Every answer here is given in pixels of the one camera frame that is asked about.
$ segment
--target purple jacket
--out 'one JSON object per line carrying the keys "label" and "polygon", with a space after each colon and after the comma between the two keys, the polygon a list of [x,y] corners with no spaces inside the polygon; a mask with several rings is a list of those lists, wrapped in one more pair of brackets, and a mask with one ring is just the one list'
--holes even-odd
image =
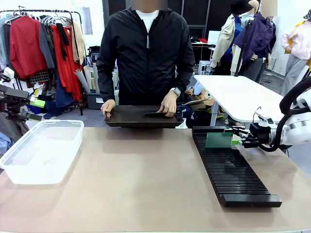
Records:
{"label": "purple jacket", "polygon": [[[244,29],[238,37],[233,41],[233,44],[243,47],[246,30]],[[246,47],[243,54],[243,61],[248,62],[256,52],[262,51],[270,45],[273,39],[273,26],[270,19],[265,19],[262,15],[255,14],[253,24],[250,28]]]}

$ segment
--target wristwatch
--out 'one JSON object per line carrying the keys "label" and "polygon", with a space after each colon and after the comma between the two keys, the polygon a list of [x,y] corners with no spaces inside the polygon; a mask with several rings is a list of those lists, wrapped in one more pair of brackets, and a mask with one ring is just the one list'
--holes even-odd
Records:
{"label": "wristwatch", "polygon": [[173,91],[177,95],[177,97],[179,97],[181,94],[181,91],[178,89],[178,87],[173,87],[171,91]]}

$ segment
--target person's right hand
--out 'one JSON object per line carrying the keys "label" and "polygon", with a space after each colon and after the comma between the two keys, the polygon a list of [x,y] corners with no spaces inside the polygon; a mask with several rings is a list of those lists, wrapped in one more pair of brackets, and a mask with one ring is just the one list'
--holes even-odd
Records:
{"label": "person's right hand", "polygon": [[251,57],[251,60],[254,61],[254,60],[257,60],[258,59],[258,56],[256,54],[254,54],[252,57]]}
{"label": "person's right hand", "polygon": [[114,100],[107,100],[101,107],[102,113],[109,119],[111,117],[111,111],[116,106]]}
{"label": "person's right hand", "polygon": [[286,50],[287,52],[292,52],[292,46],[291,46],[291,45],[287,46],[285,50]]}

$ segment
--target pink sweater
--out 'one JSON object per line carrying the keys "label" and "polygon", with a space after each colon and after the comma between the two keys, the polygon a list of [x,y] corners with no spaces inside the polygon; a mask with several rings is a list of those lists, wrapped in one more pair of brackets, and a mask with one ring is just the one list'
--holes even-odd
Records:
{"label": "pink sweater", "polygon": [[311,22],[293,27],[282,36],[282,47],[289,46],[288,40],[293,38],[292,55],[302,60],[311,58]]}

